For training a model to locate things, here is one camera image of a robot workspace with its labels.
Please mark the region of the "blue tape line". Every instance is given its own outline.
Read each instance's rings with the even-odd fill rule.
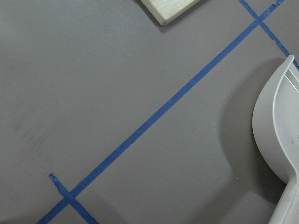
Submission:
[[[269,37],[275,41],[276,45],[281,49],[285,56],[289,56],[290,53],[284,47],[284,45],[279,41],[279,39],[274,35],[274,33],[267,27],[267,25],[258,17],[255,11],[248,5],[245,0],[239,0],[239,2],[244,6],[244,8],[252,15],[252,17],[258,22],[258,24],[263,28],[263,30],[269,35]],[[276,4],[280,5],[284,0],[277,0]],[[298,63],[294,60],[294,65],[299,69]]]
[[[271,5],[260,17],[265,20],[279,4]],[[250,24],[237,38],[234,39],[218,56],[216,56],[195,77],[183,86],[170,100],[168,100],[157,112],[144,122],[133,134],[131,134],[120,146],[118,146],[99,166],[97,166],[85,179],[83,179],[71,192],[77,197],[94,179],[96,179],[111,163],[113,163],[129,146],[131,146],[143,133],[145,133],[159,118],[161,118],[173,105],[175,105],[195,84],[197,84],[209,71],[221,62],[236,46],[238,46],[256,27],[255,21]],[[37,224],[49,223],[59,212],[68,205],[64,198]]]
[[[64,185],[55,177],[53,174],[49,175],[50,179],[53,181],[57,187],[59,193],[68,200],[71,206],[77,211],[77,213],[82,216],[82,218],[88,224],[99,224],[87,211],[86,209],[67,191]]]

